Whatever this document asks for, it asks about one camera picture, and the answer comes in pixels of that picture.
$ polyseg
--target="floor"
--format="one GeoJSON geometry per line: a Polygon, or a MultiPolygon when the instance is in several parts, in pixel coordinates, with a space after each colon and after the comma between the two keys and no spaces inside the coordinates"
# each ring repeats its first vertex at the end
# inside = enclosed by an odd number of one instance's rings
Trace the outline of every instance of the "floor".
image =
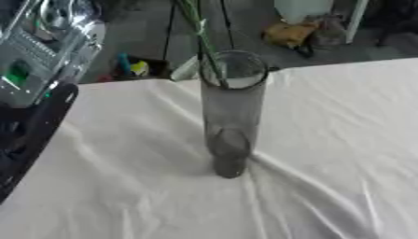
{"type": "MultiPolygon", "coordinates": [[[[269,64],[280,68],[321,65],[332,63],[356,63],[418,56],[418,36],[395,35],[386,47],[374,47],[375,33],[360,30],[355,42],[333,50],[317,51],[312,59],[303,59],[295,52],[265,44],[260,32],[279,17],[273,0],[226,0],[232,21],[232,31],[238,49],[253,51],[269,64]]],[[[106,74],[115,62],[115,55],[126,52],[131,55],[161,59],[166,28],[169,20],[170,0],[142,0],[140,10],[129,12],[108,25],[104,50],[85,77],[92,82],[106,74]]],[[[204,0],[203,14],[209,20],[208,31],[216,50],[230,47],[219,0],[204,0]]],[[[167,59],[175,69],[195,55],[196,39],[181,14],[176,14],[173,36],[167,59]]]]}

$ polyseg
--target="green stem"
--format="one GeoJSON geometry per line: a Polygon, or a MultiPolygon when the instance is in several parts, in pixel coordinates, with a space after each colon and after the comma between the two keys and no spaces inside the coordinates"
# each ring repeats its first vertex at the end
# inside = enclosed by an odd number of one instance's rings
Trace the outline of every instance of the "green stem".
{"type": "Polygon", "coordinates": [[[219,80],[219,85],[223,88],[228,88],[228,82],[224,78],[222,71],[220,70],[220,67],[216,61],[215,51],[209,42],[204,26],[202,26],[202,20],[199,16],[198,9],[196,8],[196,2],[194,0],[175,1],[180,6],[181,11],[184,17],[186,18],[187,22],[191,25],[193,31],[196,32],[198,38],[202,42],[204,54],[206,55],[208,62],[216,75],[217,80],[219,80]]]}

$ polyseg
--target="yellow object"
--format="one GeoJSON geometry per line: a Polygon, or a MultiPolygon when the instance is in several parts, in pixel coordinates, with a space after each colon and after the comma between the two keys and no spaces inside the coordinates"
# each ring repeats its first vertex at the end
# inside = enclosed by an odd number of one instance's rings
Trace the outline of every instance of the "yellow object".
{"type": "Polygon", "coordinates": [[[144,61],[131,64],[131,71],[138,77],[146,77],[149,74],[149,65],[144,61]]]}
{"type": "Polygon", "coordinates": [[[264,40],[290,49],[299,47],[305,39],[319,28],[319,22],[303,22],[291,25],[285,22],[278,22],[264,31],[264,40]]]}

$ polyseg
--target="wrinkled fabric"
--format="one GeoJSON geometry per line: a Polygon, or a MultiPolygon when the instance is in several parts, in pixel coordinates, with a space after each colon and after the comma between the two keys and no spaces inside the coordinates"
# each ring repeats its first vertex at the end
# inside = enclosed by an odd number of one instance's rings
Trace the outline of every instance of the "wrinkled fabric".
{"type": "Polygon", "coordinates": [[[257,149],[215,176],[198,82],[81,87],[1,238],[416,239],[417,60],[272,73],[257,149]]]}

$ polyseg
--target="tripod leg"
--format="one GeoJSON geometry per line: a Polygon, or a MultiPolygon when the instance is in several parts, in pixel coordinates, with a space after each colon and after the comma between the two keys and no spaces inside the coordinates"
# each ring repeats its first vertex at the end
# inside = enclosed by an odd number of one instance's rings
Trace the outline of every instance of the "tripod leg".
{"type": "Polygon", "coordinates": [[[227,6],[225,4],[225,0],[220,0],[220,5],[222,6],[222,13],[224,14],[225,24],[227,25],[228,35],[230,37],[230,46],[232,47],[232,49],[235,49],[235,43],[233,41],[232,31],[230,29],[230,26],[231,26],[230,17],[228,16],[228,11],[227,11],[227,6]]]}
{"type": "MultiPolygon", "coordinates": [[[[199,13],[199,17],[202,18],[202,0],[197,0],[198,1],[198,13],[199,13]]],[[[203,50],[202,50],[202,42],[201,40],[198,38],[198,61],[199,63],[201,63],[203,61],[203,50]]]]}
{"type": "Polygon", "coordinates": [[[172,31],[173,31],[173,25],[174,25],[174,17],[175,17],[175,2],[172,1],[172,9],[170,12],[170,21],[167,27],[167,38],[165,40],[165,45],[164,45],[164,53],[162,55],[162,59],[165,61],[167,60],[167,53],[168,53],[168,48],[170,47],[170,40],[172,38],[172,31]]]}

